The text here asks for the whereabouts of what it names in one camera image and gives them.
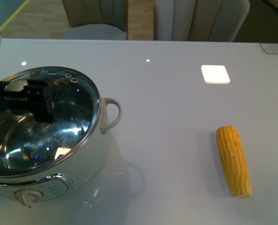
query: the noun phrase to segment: chair back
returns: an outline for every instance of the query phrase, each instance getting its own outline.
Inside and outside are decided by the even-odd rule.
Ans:
[[[62,0],[70,27],[108,24],[128,31],[128,0]]]
[[[154,0],[154,39],[232,42],[249,0]]]

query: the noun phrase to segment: pot handle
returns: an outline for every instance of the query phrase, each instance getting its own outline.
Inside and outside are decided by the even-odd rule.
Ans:
[[[119,112],[118,112],[117,118],[113,122],[106,124],[106,118],[107,118],[106,107],[108,104],[116,105],[118,107]],[[116,126],[119,123],[121,116],[122,116],[122,107],[116,99],[113,99],[110,97],[102,98],[101,105],[102,105],[102,110],[104,111],[104,113],[103,113],[103,117],[101,118],[101,122],[100,122],[100,131],[103,135],[105,135],[109,129],[113,128],[114,126]]]

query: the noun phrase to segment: label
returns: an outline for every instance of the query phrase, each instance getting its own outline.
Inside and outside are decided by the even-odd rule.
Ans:
[[[274,43],[260,43],[266,54],[278,54],[278,44]]]

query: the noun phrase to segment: white pot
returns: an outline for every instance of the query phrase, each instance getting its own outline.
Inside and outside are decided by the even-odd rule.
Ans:
[[[111,138],[108,137],[109,134],[107,134],[107,131],[118,124],[122,115],[122,108],[118,101],[112,98],[100,98],[95,84],[88,77],[79,73],[78,71],[74,71],[68,68],[36,68],[12,75],[8,78],[5,78],[4,81],[13,81],[17,80],[17,78],[33,79],[34,77],[36,78],[36,74],[34,73],[40,74],[42,73],[41,70],[61,72],[64,71],[63,78],[61,77],[61,75],[56,75],[57,79],[56,81],[54,81],[55,86],[58,85],[58,83],[60,83],[60,85],[62,85],[63,83],[65,87],[67,84],[70,86],[73,85],[72,87],[74,88],[79,87],[79,85],[81,85],[80,83],[82,82],[85,85],[87,85],[86,83],[89,82],[90,86],[88,88],[85,87],[84,90],[81,90],[81,88],[79,89],[80,91],[87,93],[88,89],[93,88],[93,103],[90,102],[90,104],[94,106],[94,109],[92,109],[93,115],[91,117],[89,116],[91,118],[91,121],[89,121],[89,125],[85,127],[85,131],[83,131],[82,128],[82,126],[84,127],[83,124],[82,126],[78,126],[77,129],[71,128],[72,123],[70,123],[70,120],[76,121],[73,122],[73,124],[77,123],[78,120],[81,120],[79,118],[73,118],[75,113],[74,111],[77,111],[77,113],[75,113],[77,116],[75,117],[78,117],[78,109],[74,110],[74,107],[71,107],[70,110],[72,111],[71,118],[70,115],[67,116],[69,112],[62,113],[62,111],[65,111],[66,107],[63,108],[63,110],[58,109],[58,114],[60,114],[60,116],[62,116],[62,114],[65,115],[64,118],[58,116],[58,118],[56,117],[54,123],[50,123],[49,125],[47,123],[38,125],[37,122],[33,122],[32,114],[28,113],[27,115],[14,115],[15,118],[18,118],[17,124],[15,124],[14,126],[10,126],[8,124],[10,123],[9,121],[11,120],[12,115],[10,115],[8,119],[8,113],[5,113],[6,115],[0,122],[0,129],[2,128],[4,130],[5,128],[8,128],[9,135],[5,135],[4,140],[0,141],[0,150],[2,149],[2,151],[7,151],[6,147],[2,145],[6,145],[10,142],[9,140],[7,140],[8,137],[12,139],[16,138],[15,141],[17,141],[18,143],[21,142],[22,144],[18,145],[22,147],[20,149],[11,150],[11,152],[7,153],[2,158],[4,162],[0,162],[0,167],[4,167],[0,169],[0,195],[15,201],[20,201],[24,205],[31,205],[33,202],[40,202],[55,198],[66,192],[70,192],[79,188],[81,185],[91,179],[97,173],[97,171],[100,169],[107,158],[111,144]],[[47,75],[39,75],[38,77],[44,78],[46,76]],[[63,105],[62,102],[55,102],[54,104],[55,108],[57,106],[66,106]],[[117,118],[110,123],[106,123],[106,107],[108,104],[114,104],[119,109]],[[28,124],[27,120],[31,120],[32,124],[35,124],[33,125],[33,127],[36,128],[29,128],[26,129],[27,131],[23,131],[20,133],[20,130],[23,130],[22,128],[25,128],[25,125],[23,124],[25,123],[24,121],[26,121],[26,124]],[[69,123],[62,123],[63,120],[69,121]],[[57,125],[57,123],[62,123],[64,125],[68,124],[68,128],[62,128],[62,124]],[[43,127],[43,129],[40,130],[40,134],[36,133],[38,127]],[[61,128],[60,133],[57,132],[56,128]],[[56,130],[56,134],[42,137],[46,135],[48,129]],[[66,136],[64,136],[66,135],[66,133],[71,134],[71,137],[67,136],[66,138]],[[31,134],[37,135],[34,140],[34,144],[30,144],[28,142],[27,136]],[[79,139],[77,140],[77,142],[73,142],[73,140],[75,140],[75,136]],[[55,158],[54,160],[50,160],[50,158],[47,157],[48,159],[44,161],[43,159],[45,158],[45,155],[49,156],[50,150],[52,150],[48,147],[50,142],[53,142],[52,146],[56,146],[51,154],[52,157],[54,157],[55,154]],[[46,150],[40,150],[40,154],[35,155],[34,152],[39,151],[39,148]],[[11,158],[12,156],[15,163],[8,162],[9,158]],[[34,162],[33,165],[26,167],[24,165],[24,159],[26,159],[27,161],[25,164],[28,164],[30,161]]]

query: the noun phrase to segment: wooden floor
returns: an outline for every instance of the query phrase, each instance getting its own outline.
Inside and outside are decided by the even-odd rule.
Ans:
[[[68,29],[61,0],[30,0],[1,33],[3,38],[57,39]],[[129,0],[128,39],[153,39],[153,0]]]

